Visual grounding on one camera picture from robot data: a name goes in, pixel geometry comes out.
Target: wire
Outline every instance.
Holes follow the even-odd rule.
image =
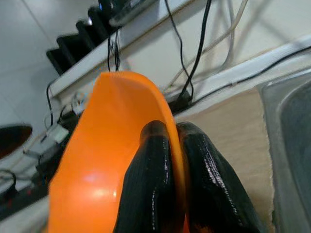
[[[183,68],[183,71],[186,73],[187,77],[189,78],[189,74],[188,74],[188,71],[186,70],[186,67],[185,67],[185,64],[184,64],[184,58],[183,58],[183,40],[177,30],[177,27],[176,27],[176,24],[175,24],[175,21],[173,19],[173,16],[172,16],[172,13],[171,13],[171,10],[170,10],[170,6],[169,6],[169,3],[167,2],[167,0],[165,0],[165,5],[166,5],[166,9],[169,13],[169,17],[170,17],[170,20],[172,22],[172,26],[175,30],[175,33],[178,37],[178,40],[179,40],[179,45],[180,45],[180,63],[181,63],[181,66]],[[193,98],[193,93],[194,93],[194,88],[193,88],[193,84],[192,82],[190,81],[190,86],[191,86],[191,99]]]
[[[261,75],[261,74],[267,72],[268,70],[272,69],[272,68],[275,67],[276,65],[280,64],[281,62],[283,62],[283,61],[285,61],[285,60],[287,60],[287,59],[289,59],[289,58],[291,58],[291,57],[293,57],[293,56],[295,56],[295,55],[297,55],[297,54],[300,54],[300,53],[303,53],[303,52],[305,52],[305,51],[307,51],[307,50],[310,50],[310,49],[311,49],[311,46],[308,46],[308,47],[305,47],[305,48],[303,48],[303,49],[300,49],[300,50],[298,50],[298,51],[296,51],[296,52],[292,52],[292,53],[290,53],[290,54],[288,54],[288,55],[286,55],[286,56],[284,56],[284,57],[282,57],[282,58],[276,60],[275,62],[273,62],[272,64],[270,64],[270,65],[267,66],[266,68],[264,68],[264,69],[262,69],[261,71],[257,72],[256,74],[253,74],[253,75],[251,75],[251,76],[248,76],[248,77],[246,77],[246,78],[244,78],[244,79],[241,79],[241,80],[236,81],[236,82],[233,82],[233,83],[225,84],[224,86],[221,86],[221,87],[219,87],[219,88],[213,90],[212,92],[207,93],[206,95],[202,96],[201,98],[197,99],[196,101],[192,102],[186,109],[183,109],[182,111],[185,111],[185,110],[190,109],[191,107],[195,106],[197,103],[199,103],[200,101],[202,101],[203,99],[205,99],[205,98],[207,98],[207,97],[209,97],[209,96],[215,94],[216,92],[218,92],[218,91],[220,91],[220,90],[223,90],[223,89],[225,89],[225,88],[227,88],[227,87],[232,87],[232,86],[235,86],[235,85],[237,85],[237,84],[246,82],[246,81],[248,81],[248,80],[250,80],[250,79],[256,78],[256,77],[258,77],[259,75]]]
[[[198,52],[196,54],[196,59],[192,68],[192,71],[189,75],[189,77],[187,78],[186,84],[184,85],[182,91],[180,92],[177,101],[178,102],[182,96],[184,95],[184,93],[186,92],[187,86],[189,85],[195,71],[196,68],[200,62],[200,58],[201,58],[201,53],[202,53],[202,49],[203,49],[203,44],[204,44],[204,38],[205,38],[205,31],[206,31],[206,24],[207,24],[207,17],[208,17],[208,13],[210,10],[210,5],[211,5],[211,0],[207,0],[206,6],[205,6],[205,11],[204,11],[204,15],[203,15],[203,21],[202,21],[202,29],[201,29],[201,36],[200,36],[200,43],[199,43],[199,48],[198,48]]]
[[[108,70],[110,72],[110,61],[109,61],[109,58],[110,58],[110,42],[111,42],[111,38],[110,36],[108,37],[108,59],[107,59],[107,66],[108,66]]]
[[[120,67],[120,64],[121,64],[118,43],[119,43],[119,32],[116,31],[116,37],[115,37],[115,65],[116,65],[116,71],[119,71],[119,67]]]
[[[223,34],[221,35],[219,38],[217,38],[214,42],[212,42],[209,46],[207,46],[205,49],[203,49],[202,51],[202,55],[211,51],[215,46],[217,46],[220,42],[222,42],[226,37],[228,37],[237,27],[237,25],[240,22],[240,19],[243,15],[243,12],[245,10],[246,4],[247,4],[248,0],[243,0],[240,8],[238,10],[238,13],[235,17],[235,20],[233,22],[233,24],[231,24],[230,28]],[[189,67],[194,61],[195,61],[195,57],[192,58],[186,65],[186,67]],[[164,88],[164,92],[167,91],[168,88],[170,88],[175,82],[176,80],[179,78],[179,76],[182,74],[183,69],[179,70],[176,75],[174,76],[174,78],[172,79],[172,81],[167,85],[167,87]]]
[[[50,109],[50,116],[51,116],[51,125],[53,125],[53,111],[52,111],[52,106],[51,106],[51,100],[50,100],[50,96],[49,96],[49,88],[51,86],[51,84],[53,83],[54,81],[50,82],[47,86],[47,91],[46,91],[46,94],[47,94],[47,100],[48,100],[48,106],[49,106],[49,109]]]

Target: black cable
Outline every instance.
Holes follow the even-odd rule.
[[[46,91],[46,94],[47,94],[47,100],[48,100],[48,106],[49,106],[49,110],[50,110],[50,113],[51,113],[51,125],[53,125],[53,111],[52,111],[52,106],[51,106],[51,100],[50,100],[50,96],[49,96],[49,88],[51,86],[51,84],[53,83],[54,81],[50,82],[47,86],[47,91]]]
[[[109,58],[110,58],[110,42],[111,42],[111,38],[109,36],[108,37],[108,58],[107,58],[107,65],[108,65],[109,72],[110,72],[110,61],[109,61]]]
[[[181,63],[181,66],[184,70],[184,72],[186,73],[187,75],[187,78],[189,78],[189,74],[188,74],[188,71],[186,70],[186,67],[185,67],[185,64],[184,64],[184,58],[183,58],[183,40],[179,34],[179,31],[177,30],[177,27],[176,27],[176,24],[175,24],[175,21],[173,19],[173,15],[171,13],[171,9],[170,9],[170,6],[169,6],[169,3],[167,2],[167,0],[165,0],[165,5],[166,5],[166,9],[169,13],[169,17],[170,17],[170,20],[172,22],[172,26],[175,30],[175,33],[178,37],[178,40],[179,40],[179,44],[180,44],[180,63]],[[193,84],[192,84],[192,81],[190,81],[190,86],[191,86],[191,99],[193,98],[193,93],[194,93],[194,88],[193,88]]]
[[[202,54],[202,50],[203,50],[203,45],[204,45],[204,38],[205,38],[205,31],[206,31],[206,24],[207,24],[207,17],[208,17],[208,13],[210,10],[210,5],[211,5],[211,0],[207,0],[206,2],[206,6],[205,6],[205,11],[204,11],[204,15],[203,15],[203,21],[202,21],[202,28],[201,28],[201,36],[200,36],[200,43],[199,43],[199,48],[198,48],[198,52],[196,54],[196,59],[194,62],[194,66],[192,68],[192,71],[189,75],[189,78],[186,81],[186,84],[184,85],[181,93],[179,94],[177,101],[184,95],[189,83],[191,82],[191,79],[196,71],[196,68],[200,62],[200,58],[201,58],[201,54]]]
[[[303,53],[303,52],[305,52],[305,51],[307,51],[307,50],[310,50],[310,49],[311,49],[311,46],[308,46],[308,47],[306,47],[306,48],[304,48],[304,49],[298,50],[298,51],[296,51],[296,52],[292,52],[292,53],[290,53],[290,54],[288,54],[288,55],[286,55],[286,56],[284,56],[284,57],[278,59],[277,61],[273,62],[272,64],[270,64],[270,65],[267,66],[266,68],[264,68],[264,69],[262,69],[261,71],[257,72],[256,74],[253,74],[253,75],[251,75],[251,76],[248,76],[248,77],[246,77],[246,78],[244,78],[244,79],[242,79],[242,80],[236,81],[235,83],[228,83],[228,84],[226,84],[226,85],[224,85],[224,86],[221,86],[221,87],[219,87],[219,88],[213,90],[212,92],[207,93],[206,95],[202,96],[201,98],[197,99],[196,101],[192,102],[186,109],[183,109],[182,111],[185,111],[185,110],[190,109],[191,107],[193,107],[194,105],[196,105],[198,102],[202,101],[202,100],[205,99],[206,97],[211,96],[211,95],[213,95],[214,93],[216,93],[216,92],[218,92],[218,91],[220,91],[220,90],[223,90],[223,89],[225,89],[225,88],[227,88],[227,87],[235,86],[236,84],[243,83],[243,82],[246,82],[246,81],[248,81],[248,80],[250,80],[250,79],[256,78],[256,77],[258,77],[259,75],[261,75],[261,74],[267,72],[268,70],[272,69],[272,68],[275,67],[276,65],[280,64],[281,62],[283,62],[283,61],[285,61],[285,60],[287,60],[287,59],[289,59],[289,58],[291,58],[291,57],[293,57],[293,56],[295,56],[295,55],[297,55],[297,54],[300,54],[300,53]]]
[[[119,71],[119,67],[120,67],[120,64],[121,64],[118,41],[119,41],[119,35],[118,35],[118,31],[116,31],[115,51],[114,51],[114,53],[115,53],[116,71]]]
[[[60,114],[59,114],[59,118],[57,120],[57,123],[59,123],[62,119],[62,116],[63,116],[63,113],[64,113],[64,110],[66,109],[67,105],[65,105],[62,110],[60,111]]]

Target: wooden surface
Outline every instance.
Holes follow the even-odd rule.
[[[273,232],[272,162],[257,89],[252,89],[178,122],[199,126],[236,171],[257,213]]]

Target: sink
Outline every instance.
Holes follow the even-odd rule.
[[[311,68],[259,86],[270,141],[276,232],[311,232]]]

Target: orange bowl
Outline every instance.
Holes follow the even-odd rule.
[[[142,128],[153,120],[167,127],[176,201],[185,210],[181,148],[164,96],[140,74],[106,72],[98,78],[51,181],[49,232],[113,232],[125,172]]]

